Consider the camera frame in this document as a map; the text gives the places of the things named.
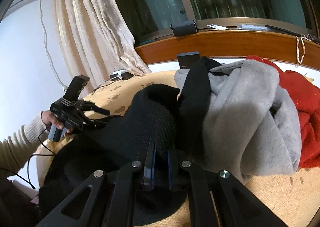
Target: silver bolt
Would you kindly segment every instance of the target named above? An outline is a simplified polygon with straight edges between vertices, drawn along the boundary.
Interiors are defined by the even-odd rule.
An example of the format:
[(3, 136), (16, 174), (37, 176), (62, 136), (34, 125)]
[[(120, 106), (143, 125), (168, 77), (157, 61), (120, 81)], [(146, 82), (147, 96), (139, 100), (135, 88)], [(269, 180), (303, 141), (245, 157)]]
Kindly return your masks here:
[(227, 170), (222, 170), (220, 172), (220, 176), (223, 178), (228, 178), (230, 176), (230, 173)]
[(186, 161), (183, 161), (182, 163), (181, 163), (181, 166), (183, 166), (183, 167), (191, 167), (191, 162), (190, 161), (188, 161), (188, 160), (186, 160)]
[(94, 177), (101, 177), (103, 176), (103, 171), (102, 170), (94, 171), (93, 175)]
[(133, 166), (133, 167), (140, 167), (141, 165), (142, 165), (142, 163), (140, 161), (133, 161), (131, 163), (131, 166)]

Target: black garment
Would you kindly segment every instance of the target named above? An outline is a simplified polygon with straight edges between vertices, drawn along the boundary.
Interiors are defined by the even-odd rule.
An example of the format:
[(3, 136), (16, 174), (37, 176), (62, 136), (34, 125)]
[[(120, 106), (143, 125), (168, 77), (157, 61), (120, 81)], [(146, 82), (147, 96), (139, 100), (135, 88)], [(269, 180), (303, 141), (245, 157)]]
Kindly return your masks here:
[[(151, 138), (159, 160), (166, 161), (167, 149), (176, 136), (178, 93), (179, 89), (167, 85), (150, 85), (134, 96), (123, 117), (106, 118), (110, 121), (103, 129), (79, 134), (59, 151), (39, 191), (42, 213), (48, 214), (95, 170), (111, 172), (135, 161), (139, 151), (147, 150)], [(172, 215), (185, 198), (185, 192), (167, 188), (138, 192), (135, 225)]]
[(188, 72), (179, 97), (178, 134), (174, 142), (187, 156), (202, 157), (202, 124), (210, 104), (209, 70), (221, 64), (202, 56)]
[(8, 179), (0, 177), (0, 227), (34, 227), (39, 210)]

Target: beige curtain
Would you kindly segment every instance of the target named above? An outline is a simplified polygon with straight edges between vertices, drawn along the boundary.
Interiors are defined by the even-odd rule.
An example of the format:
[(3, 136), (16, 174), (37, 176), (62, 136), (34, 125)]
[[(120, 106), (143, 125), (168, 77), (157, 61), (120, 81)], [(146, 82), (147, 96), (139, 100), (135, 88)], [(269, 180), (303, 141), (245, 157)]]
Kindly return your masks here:
[(150, 73), (115, 0), (53, 0), (60, 46), (72, 77), (91, 78), (88, 94), (116, 70)]

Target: red clothing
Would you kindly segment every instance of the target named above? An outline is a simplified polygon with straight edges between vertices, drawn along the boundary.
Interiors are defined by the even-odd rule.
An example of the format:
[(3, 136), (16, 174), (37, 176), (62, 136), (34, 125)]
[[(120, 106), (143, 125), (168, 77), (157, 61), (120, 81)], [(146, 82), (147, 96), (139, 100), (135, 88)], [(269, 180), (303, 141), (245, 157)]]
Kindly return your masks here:
[(258, 56), (248, 56), (278, 70), (279, 85), (286, 89), (294, 102), (300, 121), (302, 150), (299, 167), (320, 166), (320, 89), (301, 74), (287, 70), (283, 72), (273, 62)]

